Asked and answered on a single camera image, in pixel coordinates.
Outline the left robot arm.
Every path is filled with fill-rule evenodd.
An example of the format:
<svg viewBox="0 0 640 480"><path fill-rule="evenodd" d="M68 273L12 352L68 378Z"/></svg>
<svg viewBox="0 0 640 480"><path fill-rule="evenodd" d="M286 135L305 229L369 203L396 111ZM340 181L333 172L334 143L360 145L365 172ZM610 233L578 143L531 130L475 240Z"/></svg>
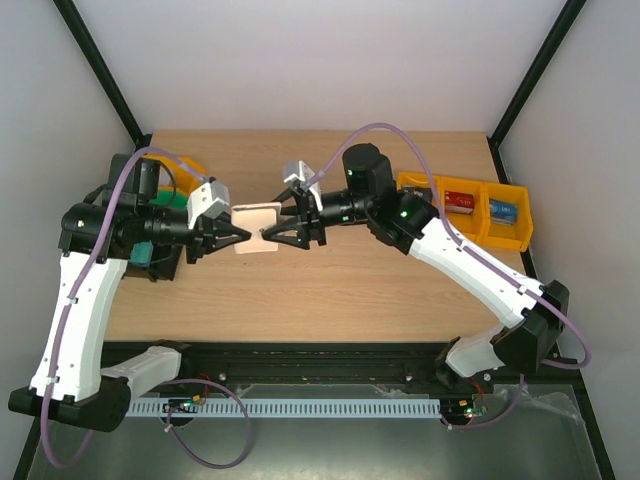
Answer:
<svg viewBox="0 0 640 480"><path fill-rule="evenodd" d="M117 287L138 244L149 242L168 265L180 253L194 264L249 239L228 213L228 188L195 172L184 208L156 205L161 162L156 150L113 157L107 182L61 220L60 287L40 364L30 383L14 390L8 408L84 429L111 432L131 401L194 371L188 347L160 341L104 368L101 354Z"/></svg>

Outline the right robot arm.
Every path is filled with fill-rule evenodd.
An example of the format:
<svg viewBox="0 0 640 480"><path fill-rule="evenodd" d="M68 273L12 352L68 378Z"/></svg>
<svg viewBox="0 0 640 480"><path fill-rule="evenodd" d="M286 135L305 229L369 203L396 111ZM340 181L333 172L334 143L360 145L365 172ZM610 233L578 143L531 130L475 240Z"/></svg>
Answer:
<svg viewBox="0 0 640 480"><path fill-rule="evenodd" d="M329 227L364 224L381 243L454 280L499 321L485 333L449 343L436 367L443 389L458 391L475 374L500 367L536 373L563 330L557 315L567 311L568 289L511 269L445 222L428 197L397 189L390 160L375 145L347 148L342 163L347 186L329 193L311 181L313 172L304 162L290 163L288 187L278 198L294 203L262 238L309 249L311 242L325 244Z"/></svg>

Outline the white card holder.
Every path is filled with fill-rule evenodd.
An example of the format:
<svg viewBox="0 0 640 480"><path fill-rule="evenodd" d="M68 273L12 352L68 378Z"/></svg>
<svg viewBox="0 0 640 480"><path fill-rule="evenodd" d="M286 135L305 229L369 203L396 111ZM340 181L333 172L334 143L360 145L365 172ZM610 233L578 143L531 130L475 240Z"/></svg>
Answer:
<svg viewBox="0 0 640 480"><path fill-rule="evenodd" d="M231 222L234 226L248 231L251 237L234 246L238 255L276 252L279 245L264 240L265 230L275 226L278 222L282 204L269 202L259 204L235 205L231 209Z"/></svg>

